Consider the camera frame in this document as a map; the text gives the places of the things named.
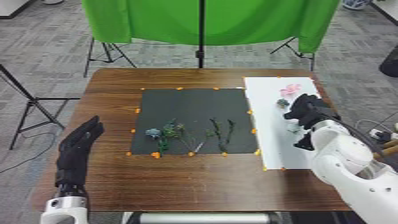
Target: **orange marker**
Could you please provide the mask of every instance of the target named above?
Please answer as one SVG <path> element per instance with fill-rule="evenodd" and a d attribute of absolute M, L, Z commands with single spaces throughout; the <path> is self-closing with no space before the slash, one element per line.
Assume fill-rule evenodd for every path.
<path fill-rule="evenodd" d="M 161 152 L 154 152 L 152 156 L 154 156 L 155 159 L 159 159 L 161 158 Z"/>
<path fill-rule="evenodd" d="M 262 156 L 262 149 L 257 150 L 255 155 Z"/>

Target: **black cable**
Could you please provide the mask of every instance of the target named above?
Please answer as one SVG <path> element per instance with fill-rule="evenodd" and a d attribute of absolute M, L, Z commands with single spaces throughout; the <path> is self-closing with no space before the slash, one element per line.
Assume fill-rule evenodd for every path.
<path fill-rule="evenodd" d="M 52 132 L 42 133 L 42 134 L 33 135 L 33 136 L 29 136 L 29 137 L 24 136 L 24 137 L 26 137 L 26 138 L 35 138 L 35 137 L 38 137 L 38 136 L 42 136 L 42 135 L 52 135 L 52 136 L 54 136 L 54 140 L 52 140 L 52 143 L 51 143 L 49 148 L 42 151 L 42 153 L 40 153 L 31 159 L 27 159 L 27 160 L 22 161 L 15 166 L 11 166 L 8 169 L 4 169 L 4 170 L 0 171 L 0 174 L 6 173 L 10 170 L 13 170 L 17 167 L 20 167 L 29 161 L 36 160 L 36 159 L 40 158 L 40 156 L 47 153 L 47 151 L 52 149 L 54 144 L 56 144 L 56 140 L 58 140 L 58 135 L 56 135 Z"/>

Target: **green screen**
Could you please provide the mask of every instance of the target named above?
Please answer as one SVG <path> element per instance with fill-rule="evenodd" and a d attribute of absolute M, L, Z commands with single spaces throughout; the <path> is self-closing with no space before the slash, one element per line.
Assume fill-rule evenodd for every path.
<path fill-rule="evenodd" d="M 340 0 L 207 0 L 207 45 L 239 45 L 299 37 L 313 53 Z M 97 40 L 132 38 L 198 45 L 200 0 L 84 0 Z"/>

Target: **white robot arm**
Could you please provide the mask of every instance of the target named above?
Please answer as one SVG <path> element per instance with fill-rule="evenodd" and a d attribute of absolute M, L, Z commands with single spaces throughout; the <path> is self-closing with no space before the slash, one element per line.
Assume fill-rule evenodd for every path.
<path fill-rule="evenodd" d="M 331 108 L 313 97 L 305 95 L 297 99 L 294 113 L 285 115 L 287 119 L 299 119 L 305 129 L 312 129 L 305 138 L 308 141 L 297 144 L 317 152 L 312 170 L 321 180 L 335 186 L 365 222 L 397 224 L 398 174 L 392 166 L 374 160 L 369 141 L 367 144 L 354 137 L 356 130 L 340 122 Z"/>

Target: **gray carpet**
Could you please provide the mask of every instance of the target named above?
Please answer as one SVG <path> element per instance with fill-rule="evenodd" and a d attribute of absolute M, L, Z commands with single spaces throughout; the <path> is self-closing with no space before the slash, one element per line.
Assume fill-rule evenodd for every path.
<path fill-rule="evenodd" d="M 13 20 L 0 20 L 0 63 L 10 68 L 26 87 L 38 96 L 79 97 L 90 79 L 82 78 L 91 31 L 79 0 L 47 6 L 38 1 Z M 319 51 L 317 74 L 326 85 L 345 121 L 383 120 L 398 110 L 398 79 L 379 72 L 379 64 L 398 40 L 398 28 L 379 12 L 340 8 Z M 310 68 L 290 50 L 269 54 L 283 42 L 207 48 L 207 67 L 212 68 Z M 138 40 L 123 50 L 139 67 L 196 67 L 196 47 Z M 91 73 L 100 67 L 129 67 L 125 60 L 116 64 L 93 63 Z M 58 103 L 49 103 L 52 111 Z M 20 138 L 15 151 L 8 150 L 26 99 L 0 82 L 0 170 L 31 158 L 49 147 L 52 135 Z M 74 103 L 61 120 L 68 124 Z M 35 111 L 29 122 L 43 116 Z M 386 122 L 397 122 L 395 116 Z M 26 133 L 58 133 L 56 126 Z M 51 153 L 24 166 L 0 174 L 0 223 L 38 223 L 40 212 L 31 209 L 31 195 Z M 116 213 L 97 213 L 93 223 L 118 223 Z"/>

